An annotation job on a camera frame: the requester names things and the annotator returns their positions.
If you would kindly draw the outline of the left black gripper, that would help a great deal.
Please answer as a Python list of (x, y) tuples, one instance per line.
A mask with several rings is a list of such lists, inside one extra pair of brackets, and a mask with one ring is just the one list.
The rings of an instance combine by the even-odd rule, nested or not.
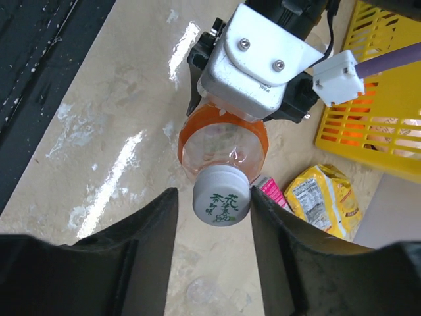
[[(331, 1), (245, 1), (243, 4), (305, 43), (322, 16), (332, 17)], [(201, 103), (208, 101), (199, 94), (197, 83), (228, 21), (216, 19), (211, 31), (201, 34), (187, 56), (191, 78), (191, 97), (186, 112), (187, 116), (190, 116)], [(322, 58), (308, 68), (327, 59), (330, 53), (330, 48), (321, 52)], [(263, 121), (289, 120), (299, 123), (308, 117), (309, 110), (318, 101), (318, 96), (312, 88), (313, 79), (307, 69), (289, 81), (280, 108), (262, 119)]]

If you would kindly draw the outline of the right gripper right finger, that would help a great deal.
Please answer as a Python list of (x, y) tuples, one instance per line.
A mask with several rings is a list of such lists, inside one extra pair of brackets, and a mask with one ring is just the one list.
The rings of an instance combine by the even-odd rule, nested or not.
[(419, 315), (420, 242), (367, 248), (317, 229), (251, 189), (266, 315)]

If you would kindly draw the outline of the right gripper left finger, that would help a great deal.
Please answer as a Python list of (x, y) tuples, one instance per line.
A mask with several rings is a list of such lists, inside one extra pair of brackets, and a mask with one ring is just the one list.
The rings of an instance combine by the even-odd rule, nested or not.
[(178, 191), (72, 245), (1, 236), (2, 315), (163, 315)]

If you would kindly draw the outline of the orange drink bottle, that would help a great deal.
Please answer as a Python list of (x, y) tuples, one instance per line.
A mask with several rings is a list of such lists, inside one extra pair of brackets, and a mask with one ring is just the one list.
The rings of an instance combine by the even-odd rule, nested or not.
[(263, 121), (247, 122), (208, 102), (181, 129), (178, 159), (196, 195), (219, 189), (247, 192), (262, 170), (268, 145)]

